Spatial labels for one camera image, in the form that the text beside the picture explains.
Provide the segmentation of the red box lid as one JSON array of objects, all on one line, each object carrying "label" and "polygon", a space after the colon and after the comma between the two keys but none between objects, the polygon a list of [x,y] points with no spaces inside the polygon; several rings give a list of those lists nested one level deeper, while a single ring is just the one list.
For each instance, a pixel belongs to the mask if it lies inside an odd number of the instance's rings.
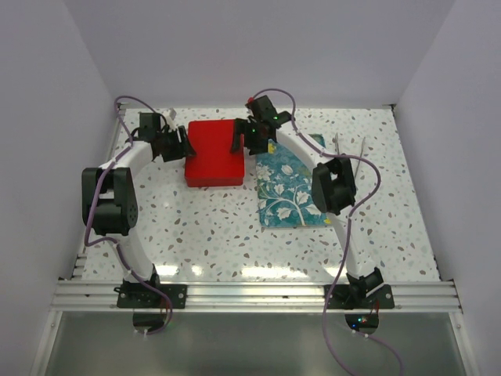
[{"label": "red box lid", "polygon": [[187,157],[187,175],[230,175],[244,174],[243,149],[230,152],[232,144],[233,119],[191,121],[188,137],[195,157]]}]

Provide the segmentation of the metal tweezers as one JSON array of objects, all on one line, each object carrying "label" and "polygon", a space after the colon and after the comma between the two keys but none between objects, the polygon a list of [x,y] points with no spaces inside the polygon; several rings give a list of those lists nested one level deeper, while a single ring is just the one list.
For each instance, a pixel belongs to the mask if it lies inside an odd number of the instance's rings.
[{"label": "metal tweezers", "polygon": [[[334,143],[336,154],[341,154],[340,137],[339,137],[338,133],[336,133],[335,137],[333,138],[333,143]],[[361,164],[361,158],[364,155],[365,145],[366,145],[366,138],[363,137],[362,141],[360,143],[360,147],[359,147],[359,158],[357,159],[357,162],[356,162],[354,177],[357,177],[357,175],[358,175],[360,164]]]}]

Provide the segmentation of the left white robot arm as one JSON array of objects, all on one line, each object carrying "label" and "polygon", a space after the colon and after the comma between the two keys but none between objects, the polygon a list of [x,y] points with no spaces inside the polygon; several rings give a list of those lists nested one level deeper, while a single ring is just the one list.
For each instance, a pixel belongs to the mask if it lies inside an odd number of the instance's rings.
[{"label": "left white robot arm", "polygon": [[167,299],[154,264],[144,252],[135,226],[139,219],[134,178],[157,157],[164,162],[196,156],[185,127],[175,127],[164,114],[139,115],[139,126],[125,129],[124,149],[98,168],[81,173],[84,244],[108,243],[124,273],[121,295],[135,297],[145,307]]}]

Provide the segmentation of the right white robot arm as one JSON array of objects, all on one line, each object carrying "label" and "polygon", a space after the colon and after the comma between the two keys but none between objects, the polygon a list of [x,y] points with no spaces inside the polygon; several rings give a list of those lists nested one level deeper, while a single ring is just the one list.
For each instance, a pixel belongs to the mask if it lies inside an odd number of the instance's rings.
[{"label": "right white robot arm", "polygon": [[[368,252],[352,239],[351,230],[355,210],[380,187],[377,167],[363,157],[327,151],[297,127],[293,111],[278,112],[266,95],[251,97],[246,108],[250,113],[248,118],[234,121],[231,151],[245,147],[253,155],[263,154],[272,140],[287,148],[311,171],[313,204],[330,219],[344,248],[340,268],[346,269],[348,297],[353,305],[367,307],[376,299],[384,280]],[[360,201],[355,199],[357,188],[352,160],[367,164],[377,177],[375,188]]]}]

